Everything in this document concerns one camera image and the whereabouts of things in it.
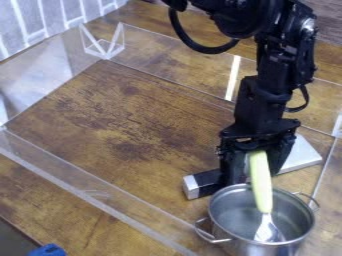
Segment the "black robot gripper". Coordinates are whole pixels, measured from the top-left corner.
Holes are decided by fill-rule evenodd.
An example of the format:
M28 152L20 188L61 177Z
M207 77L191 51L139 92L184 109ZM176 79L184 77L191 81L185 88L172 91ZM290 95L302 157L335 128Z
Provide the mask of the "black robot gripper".
M234 110L234 123L220 133L218 154L226 186L246 182L246 153L267 152L270 173L276 175L290 155L300 123L283 117L292 92L283 82L256 76L242 79Z

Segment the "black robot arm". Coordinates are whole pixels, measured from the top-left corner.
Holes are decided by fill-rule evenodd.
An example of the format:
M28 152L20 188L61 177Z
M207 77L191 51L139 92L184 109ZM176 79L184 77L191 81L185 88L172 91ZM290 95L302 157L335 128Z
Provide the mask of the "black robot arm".
M235 122L220 131L219 168L188 176L185 185L200 190L244 182L244 156L267 152L270 169L278 173L295 142L296 119L286 119L303 106L287 107L292 91L306 92L316 70L316 36L312 9L299 0L161 0L183 43L204 54L220 54L242 39L256 43L258 74L242 79L235 103ZM231 38L220 46L203 46L185 33L177 14L194 6L207 13L219 31Z

